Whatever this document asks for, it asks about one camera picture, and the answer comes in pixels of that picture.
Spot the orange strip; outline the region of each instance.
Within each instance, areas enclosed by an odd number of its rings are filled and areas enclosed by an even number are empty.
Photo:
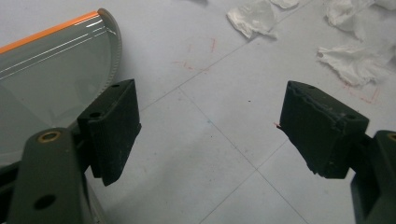
[[[2,48],[0,48],[0,54],[1,53],[5,53],[5,52],[7,52],[7,51],[9,51],[11,49],[15,49],[15,48],[17,48],[19,46],[25,45],[27,43],[30,43],[32,41],[35,41],[35,40],[37,40],[37,39],[39,39],[41,37],[44,37],[46,35],[51,35],[51,34],[53,34],[55,32],[58,32],[58,31],[60,31],[60,30],[62,30],[64,28],[67,28],[67,27],[72,26],[74,24],[77,24],[79,22],[85,21],[85,20],[90,19],[92,17],[95,17],[97,15],[99,15],[99,14],[97,12],[93,11],[93,12],[87,13],[87,14],[85,14],[83,16],[77,17],[77,18],[75,18],[75,19],[73,19],[71,21],[67,21],[67,22],[64,22],[62,24],[56,25],[54,27],[51,27],[51,28],[49,28],[49,29],[47,29],[45,31],[41,31],[41,32],[39,32],[37,34],[25,37],[24,39],[18,40],[18,41],[14,42],[14,43],[11,43],[9,45],[5,45]]]

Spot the crumpled tissue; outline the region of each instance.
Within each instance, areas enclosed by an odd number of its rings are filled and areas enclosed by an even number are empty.
[[[396,0],[375,0],[375,3],[381,7],[386,8],[387,10],[396,9]]]
[[[247,3],[241,7],[233,8],[227,13],[227,18],[233,28],[247,38],[251,38],[253,32],[276,38],[276,34],[272,32],[276,18],[268,0]]]
[[[363,40],[365,33],[357,14],[373,3],[374,0],[330,0],[326,13],[329,24]]]
[[[350,86],[364,86],[377,82],[394,72],[386,64],[394,57],[394,47],[383,46],[376,52],[369,48],[341,46],[333,49],[319,48],[318,59],[330,65],[340,78]]]
[[[271,0],[271,2],[284,9],[295,7],[299,4],[299,0]]]

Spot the black object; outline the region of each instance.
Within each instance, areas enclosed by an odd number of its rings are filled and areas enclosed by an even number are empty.
[[[126,80],[78,125],[32,136],[22,160],[0,170],[0,223],[93,223],[84,172],[91,166],[106,186],[117,181],[140,129],[134,81]]]
[[[282,130],[314,174],[351,183],[358,224],[396,223],[396,133],[365,134],[369,120],[325,92],[289,81],[282,107]]]

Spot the trash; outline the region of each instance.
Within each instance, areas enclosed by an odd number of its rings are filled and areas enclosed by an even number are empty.
[[[395,0],[375,0],[375,4],[381,7],[386,8],[387,10],[395,10],[396,9],[396,1]]]
[[[284,9],[295,7],[299,4],[299,0],[271,0],[271,2]]]
[[[378,77],[393,74],[386,64],[394,57],[392,45],[377,48],[341,46],[333,49],[319,48],[318,59],[329,64],[350,86],[363,86],[377,82]]]
[[[276,34],[271,32],[276,24],[276,18],[268,0],[247,3],[241,7],[233,8],[227,13],[227,18],[233,28],[247,38],[251,38],[253,32],[276,38]]]
[[[331,0],[327,5],[329,24],[340,30],[352,32],[359,39],[364,39],[364,30],[357,14],[371,6],[374,0]]]

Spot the dustpan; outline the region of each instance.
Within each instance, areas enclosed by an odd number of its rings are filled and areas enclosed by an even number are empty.
[[[113,80],[119,27],[99,9],[0,48],[0,167],[34,133],[67,127]]]

